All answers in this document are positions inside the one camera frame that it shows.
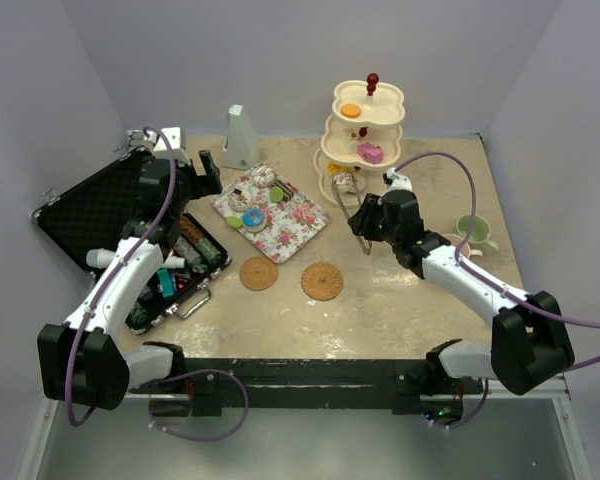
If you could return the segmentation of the white striped donut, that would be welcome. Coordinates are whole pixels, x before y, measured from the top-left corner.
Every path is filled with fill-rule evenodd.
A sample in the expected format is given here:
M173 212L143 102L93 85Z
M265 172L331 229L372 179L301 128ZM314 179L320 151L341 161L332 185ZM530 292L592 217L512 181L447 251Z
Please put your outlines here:
M266 187L276 180L276 172L268 165L257 166L251 173L251 182L259 187Z

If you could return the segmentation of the blue glazed donut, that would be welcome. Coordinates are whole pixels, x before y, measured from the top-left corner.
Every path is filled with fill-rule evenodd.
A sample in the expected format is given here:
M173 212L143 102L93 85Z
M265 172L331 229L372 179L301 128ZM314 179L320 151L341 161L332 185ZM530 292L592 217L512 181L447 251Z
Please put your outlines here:
M259 232L268 223L266 214L260 208L250 208L242 215L242 225L246 231Z

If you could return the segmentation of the sprinkled white donut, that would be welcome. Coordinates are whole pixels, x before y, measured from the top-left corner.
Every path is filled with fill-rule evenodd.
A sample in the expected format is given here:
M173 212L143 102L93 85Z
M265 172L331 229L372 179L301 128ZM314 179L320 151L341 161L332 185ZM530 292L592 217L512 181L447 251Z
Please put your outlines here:
M339 172L331 178L332 186L340 194L354 193L356 191L356 179L350 172Z

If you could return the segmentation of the pink cake slice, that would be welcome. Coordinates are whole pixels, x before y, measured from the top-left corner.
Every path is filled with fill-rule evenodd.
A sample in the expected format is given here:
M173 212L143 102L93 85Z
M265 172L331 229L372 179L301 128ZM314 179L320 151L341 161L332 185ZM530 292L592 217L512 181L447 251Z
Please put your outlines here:
M358 155L367 163L372 165L381 164L384 160L383 149L370 142L364 142L358 145Z

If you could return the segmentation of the chocolate striped cake bar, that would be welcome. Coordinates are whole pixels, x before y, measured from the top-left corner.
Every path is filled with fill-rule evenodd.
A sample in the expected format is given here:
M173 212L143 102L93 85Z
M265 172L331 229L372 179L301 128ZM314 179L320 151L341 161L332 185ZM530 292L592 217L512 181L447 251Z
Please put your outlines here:
M284 192L284 195L288 198L293 198L295 195L296 190L294 189L293 186L291 186L290 184L288 184L285 181L282 180L278 180L276 182L276 185L282 189L282 191Z

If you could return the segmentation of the yellow glazed donut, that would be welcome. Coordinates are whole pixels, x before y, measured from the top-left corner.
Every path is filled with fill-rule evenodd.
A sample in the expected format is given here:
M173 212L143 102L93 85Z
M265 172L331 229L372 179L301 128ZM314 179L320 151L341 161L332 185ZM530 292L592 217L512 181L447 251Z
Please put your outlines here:
M346 171L347 168L345 166L330 162L327 166L327 169L330 174L335 175L339 172Z

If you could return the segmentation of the cream cake slice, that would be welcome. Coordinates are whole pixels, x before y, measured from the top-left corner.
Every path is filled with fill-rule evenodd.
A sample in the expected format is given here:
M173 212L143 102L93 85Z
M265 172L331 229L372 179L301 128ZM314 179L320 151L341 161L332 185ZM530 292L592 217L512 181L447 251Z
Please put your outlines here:
M358 131L351 130L348 133L347 140L345 141L345 146L346 146L347 152L351 155L357 155L359 144L360 144L360 137L358 135Z

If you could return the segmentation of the orange macaron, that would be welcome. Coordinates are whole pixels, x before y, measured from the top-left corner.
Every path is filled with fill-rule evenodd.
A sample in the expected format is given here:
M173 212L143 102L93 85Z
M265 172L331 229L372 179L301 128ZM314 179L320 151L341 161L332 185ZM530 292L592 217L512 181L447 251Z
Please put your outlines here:
M346 118L358 118L361 115L361 108L357 104L346 103L341 106L340 112Z

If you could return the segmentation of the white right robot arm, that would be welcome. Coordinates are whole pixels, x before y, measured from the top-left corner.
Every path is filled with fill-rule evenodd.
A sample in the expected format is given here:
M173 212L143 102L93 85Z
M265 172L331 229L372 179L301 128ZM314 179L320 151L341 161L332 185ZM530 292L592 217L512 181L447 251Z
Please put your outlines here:
M412 192L368 194L348 224L358 237L389 244L402 267L453 295L490 328L486 344L451 340L429 353L425 379L432 390L446 393L461 378L480 377L524 395L574 365L557 300L513 288L457 255L446 238L425 228Z

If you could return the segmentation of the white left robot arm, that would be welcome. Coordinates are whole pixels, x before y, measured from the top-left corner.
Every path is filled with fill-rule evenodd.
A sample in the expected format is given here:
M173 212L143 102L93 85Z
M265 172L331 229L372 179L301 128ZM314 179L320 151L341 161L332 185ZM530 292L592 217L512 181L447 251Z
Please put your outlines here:
M82 181L34 215L36 225L95 281L66 320L37 338L42 388L53 400L115 409L125 394L154 382L165 392L187 380L181 348L147 342L124 354L122 327L142 334L216 278L228 251L185 207L221 192L207 150L171 164L138 148Z

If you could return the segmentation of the green macaron left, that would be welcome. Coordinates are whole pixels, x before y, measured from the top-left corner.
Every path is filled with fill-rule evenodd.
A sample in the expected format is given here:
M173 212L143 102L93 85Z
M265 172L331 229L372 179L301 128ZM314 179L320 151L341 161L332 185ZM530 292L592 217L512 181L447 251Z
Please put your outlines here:
M235 215L228 216L226 222L233 229L240 229L243 226L242 218Z

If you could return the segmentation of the green macaron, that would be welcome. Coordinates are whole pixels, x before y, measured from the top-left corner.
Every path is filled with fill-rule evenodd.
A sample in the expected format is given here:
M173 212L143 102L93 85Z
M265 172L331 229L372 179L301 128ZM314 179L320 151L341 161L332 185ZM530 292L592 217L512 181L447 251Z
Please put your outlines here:
M270 190L270 200L274 203L280 203L284 200L284 191L280 187L273 187Z
M240 229L243 226L242 218L235 215L228 216L226 222L233 229Z

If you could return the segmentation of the grey metronome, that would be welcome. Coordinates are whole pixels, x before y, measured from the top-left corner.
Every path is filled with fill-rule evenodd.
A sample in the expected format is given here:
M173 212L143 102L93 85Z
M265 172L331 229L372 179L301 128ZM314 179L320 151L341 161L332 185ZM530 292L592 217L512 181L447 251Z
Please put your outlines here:
M232 105L222 148L222 166L249 170L260 161L259 139L243 105Z

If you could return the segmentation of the orange poker chip stack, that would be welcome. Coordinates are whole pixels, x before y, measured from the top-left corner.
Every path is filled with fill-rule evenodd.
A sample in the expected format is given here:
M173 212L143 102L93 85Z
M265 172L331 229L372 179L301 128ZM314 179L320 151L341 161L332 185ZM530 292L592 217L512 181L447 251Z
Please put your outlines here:
M192 245L197 245L206 235L187 217L180 218L181 235Z

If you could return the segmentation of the green macaron centre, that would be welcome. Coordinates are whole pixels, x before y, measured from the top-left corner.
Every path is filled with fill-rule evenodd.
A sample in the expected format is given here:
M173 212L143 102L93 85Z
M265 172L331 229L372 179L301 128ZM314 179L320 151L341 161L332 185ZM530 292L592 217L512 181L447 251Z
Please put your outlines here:
M280 187L273 187L270 190L270 200L274 203L280 203L284 200L284 191Z

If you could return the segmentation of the green poker chip stack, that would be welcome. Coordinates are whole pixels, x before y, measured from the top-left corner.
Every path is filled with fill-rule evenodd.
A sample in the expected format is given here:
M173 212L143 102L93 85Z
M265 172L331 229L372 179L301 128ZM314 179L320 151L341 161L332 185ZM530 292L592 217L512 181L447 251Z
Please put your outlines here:
M200 238L194 247L209 264L218 263L222 259L222 252L206 237Z

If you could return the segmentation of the pink cup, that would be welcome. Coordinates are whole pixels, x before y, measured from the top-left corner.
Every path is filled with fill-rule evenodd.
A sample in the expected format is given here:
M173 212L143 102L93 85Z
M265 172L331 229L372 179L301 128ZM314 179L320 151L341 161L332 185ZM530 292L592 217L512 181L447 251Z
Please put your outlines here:
M460 235L457 234L444 234L443 235L444 238L446 238L452 246L454 247L458 247L460 246L460 254L462 256L464 256L465 258L472 258L472 257L482 257L483 256L483 251L479 250L479 249L475 249L472 248L471 245L469 243L463 243L464 238Z

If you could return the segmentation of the black open case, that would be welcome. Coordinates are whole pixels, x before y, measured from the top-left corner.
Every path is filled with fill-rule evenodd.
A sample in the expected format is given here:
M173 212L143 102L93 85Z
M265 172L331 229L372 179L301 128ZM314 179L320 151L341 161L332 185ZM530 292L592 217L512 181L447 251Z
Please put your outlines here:
M88 264L88 251L114 251L121 239L132 236L138 179L146 159L162 158L156 158L144 149L136 149L126 158L111 163L71 188L54 203L41 207L34 215L37 226L94 278L99 278L104 270ZM204 174L196 172L198 187L191 200L208 196L199 181ZM164 255L184 258L186 266L183 269L162 267L148 280L125 320L127 327L136 335L157 326L191 295L206 287L231 262L228 251L193 215L184 209L182 216L187 216L222 252L222 259L209 264L181 232L177 238L149 238Z

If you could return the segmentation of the green cup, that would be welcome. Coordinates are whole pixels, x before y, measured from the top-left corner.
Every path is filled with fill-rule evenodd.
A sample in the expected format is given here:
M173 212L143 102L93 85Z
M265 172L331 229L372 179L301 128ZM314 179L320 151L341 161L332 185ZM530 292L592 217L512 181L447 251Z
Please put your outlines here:
M500 245L493 239L491 225L480 215L459 217L456 221L456 231L462 239L468 238L469 245L487 247L494 252L500 250Z

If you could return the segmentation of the white small bottle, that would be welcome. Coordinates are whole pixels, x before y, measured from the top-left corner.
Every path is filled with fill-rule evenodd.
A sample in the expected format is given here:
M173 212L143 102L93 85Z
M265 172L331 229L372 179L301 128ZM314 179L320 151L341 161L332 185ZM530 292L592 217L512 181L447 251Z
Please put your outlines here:
M162 267L165 269L183 269L185 266L186 260L177 256L167 257L162 264Z

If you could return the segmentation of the cream three-tier dessert stand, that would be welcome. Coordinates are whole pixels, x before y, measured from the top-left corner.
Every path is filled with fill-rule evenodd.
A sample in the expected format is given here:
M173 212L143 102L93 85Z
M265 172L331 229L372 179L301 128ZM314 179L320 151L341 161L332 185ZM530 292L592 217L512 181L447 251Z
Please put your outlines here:
M313 166L318 175L318 187L325 199L345 210L358 205L369 186L381 180L382 174L401 157L403 122L406 117L405 96L400 88L380 80L372 72L364 80L346 80L336 85L333 92L331 113L325 121L324 134L313 156ZM360 106L358 118L346 118L340 108L343 104ZM358 154L347 152L345 141L351 130L357 130L360 144L370 142L383 149L384 160L372 165ZM332 186L330 162L345 166L356 179L354 193L338 193Z

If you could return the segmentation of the floral serving tray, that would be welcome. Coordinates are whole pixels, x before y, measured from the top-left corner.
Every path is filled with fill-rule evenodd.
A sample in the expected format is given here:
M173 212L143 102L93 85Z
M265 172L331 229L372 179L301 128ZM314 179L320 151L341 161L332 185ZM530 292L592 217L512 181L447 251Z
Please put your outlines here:
M276 180L266 187L254 185L250 179L251 173L262 164L268 165L260 163L244 172L213 199L212 205L225 220L232 215L242 218L244 212L235 212L229 207L228 196L234 188L248 189L254 199L251 208L260 208L266 214L268 223L259 232L246 231L243 226L236 230L271 261L282 264L327 226L329 216L319 204L298 190L271 166L276 172ZM293 198L284 195L284 200L280 203L270 200L270 190L277 186L278 180L294 187L296 192Z

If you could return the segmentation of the right woven coaster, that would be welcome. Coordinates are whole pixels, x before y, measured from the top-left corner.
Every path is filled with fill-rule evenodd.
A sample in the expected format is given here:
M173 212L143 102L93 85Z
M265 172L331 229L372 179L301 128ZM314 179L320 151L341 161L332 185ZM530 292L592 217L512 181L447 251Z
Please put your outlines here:
M313 263L301 275L302 290L313 300L330 301L339 295L343 286L341 271L331 263Z

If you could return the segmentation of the woven coaster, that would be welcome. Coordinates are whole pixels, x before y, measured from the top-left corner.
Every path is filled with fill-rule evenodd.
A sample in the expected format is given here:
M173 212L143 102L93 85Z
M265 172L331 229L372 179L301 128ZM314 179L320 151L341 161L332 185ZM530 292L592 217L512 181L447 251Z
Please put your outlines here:
M271 287L278 279L278 268L266 256L254 256L241 265L239 279L247 289L263 291Z
M339 295L343 286L341 271L331 263L313 263L301 275L302 290L313 300L330 301Z

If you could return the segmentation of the left woven coaster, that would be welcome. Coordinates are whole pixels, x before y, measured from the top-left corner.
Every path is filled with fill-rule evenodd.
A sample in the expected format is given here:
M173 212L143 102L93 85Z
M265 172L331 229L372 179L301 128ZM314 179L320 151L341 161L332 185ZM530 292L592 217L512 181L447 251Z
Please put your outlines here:
M247 289L263 291L271 287L278 279L278 268L266 256L254 256L241 265L239 279Z

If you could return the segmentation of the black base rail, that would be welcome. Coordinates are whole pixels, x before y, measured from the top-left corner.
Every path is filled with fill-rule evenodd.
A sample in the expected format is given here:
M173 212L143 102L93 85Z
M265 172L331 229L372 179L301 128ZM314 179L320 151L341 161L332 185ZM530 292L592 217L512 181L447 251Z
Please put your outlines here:
M189 395L195 416L224 408L375 409L421 413L420 398L479 394L482 383L446 379L424 360L187 358L187 380L145 384L137 394Z

